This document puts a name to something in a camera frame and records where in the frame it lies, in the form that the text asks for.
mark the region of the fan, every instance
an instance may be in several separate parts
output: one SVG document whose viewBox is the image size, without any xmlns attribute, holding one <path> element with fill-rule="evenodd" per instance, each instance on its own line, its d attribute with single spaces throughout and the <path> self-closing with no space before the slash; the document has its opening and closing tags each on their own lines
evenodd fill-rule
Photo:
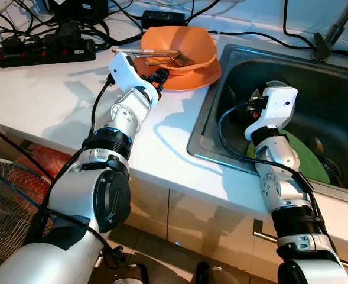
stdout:
<svg viewBox="0 0 348 284">
<path fill-rule="evenodd" d="M 49 186 L 39 173 L 0 159 L 0 264 L 22 245 Z"/>
</svg>

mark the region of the power adapter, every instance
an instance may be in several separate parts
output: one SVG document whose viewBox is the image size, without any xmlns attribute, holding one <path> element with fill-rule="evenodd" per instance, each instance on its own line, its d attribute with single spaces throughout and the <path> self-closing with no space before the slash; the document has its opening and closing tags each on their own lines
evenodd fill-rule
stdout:
<svg viewBox="0 0 348 284">
<path fill-rule="evenodd" d="M 145 10 L 141 17 L 142 28 L 162 27 L 165 25 L 186 25 L 184 13 Z"/>
</svg>

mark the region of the cabinet handle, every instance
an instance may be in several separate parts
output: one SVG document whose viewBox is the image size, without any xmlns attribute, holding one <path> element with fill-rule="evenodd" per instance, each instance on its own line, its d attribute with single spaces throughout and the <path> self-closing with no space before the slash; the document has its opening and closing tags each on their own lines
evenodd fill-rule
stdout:
<svg viewBox="0 0 348 284">
<path fill-rule="evenodd" d="M 269 241 L 270 243 L 277 243 L 278 238 L 272 236 L 272 235 L 268 235 L 262 232 L 263 230 L 263 222 L 261 220 L 257 220 L 254 219 L 254 224 L 253 224 L 253 230 L 252 230 L 252 235 L 254 237 L 258 237 L 261 238 L 263 240 Z M 348 262 L 344 261 L 344 260 L 340 260 L 340 262 L 342 263 L 342 265 L 345 268 L 348 268 Z"/>
</svg>

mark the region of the floor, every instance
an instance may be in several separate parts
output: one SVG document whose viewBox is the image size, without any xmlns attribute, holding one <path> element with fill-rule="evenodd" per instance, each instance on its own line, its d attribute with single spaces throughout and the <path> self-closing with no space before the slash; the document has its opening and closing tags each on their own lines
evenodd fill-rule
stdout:
<svg viewBox="0 0 348 284">
<path fill-rule="evenodd" d="M 112 247 L 124 246 L 126 262 L 120 264 L 120 267 L 144 264 L 148 269 L 150 284 L 194 284 L 193 273 L 201 261 L 206 261 L 211 266 L 222 267 L 231 273 L 239 284 L 274 284 L 128 225 L 122 225 L 112 231 L 109 239 Z M 107 268 L 102 262 L 94 269 L 89 284 L 112 284 L 116 274 L 117 270 Z"/>
</svg>

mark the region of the faucet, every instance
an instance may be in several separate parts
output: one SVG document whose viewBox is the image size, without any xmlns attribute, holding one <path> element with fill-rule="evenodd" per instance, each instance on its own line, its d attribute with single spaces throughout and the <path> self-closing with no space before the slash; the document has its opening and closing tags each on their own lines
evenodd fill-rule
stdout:
<svg viewBox="0 0 348 284">
<path fill-rule="evenodd" d="M 348 6 L 343 11 L 339 21 L 333 25 L 324 39 L 320 33 L 314 35 L 316 50 L 311 54 L 311 58 L 318 62 L 325 62 L 333 51 L 333 46 L 344 31 L 344 26 L 348 21 Z"/>
</svg>

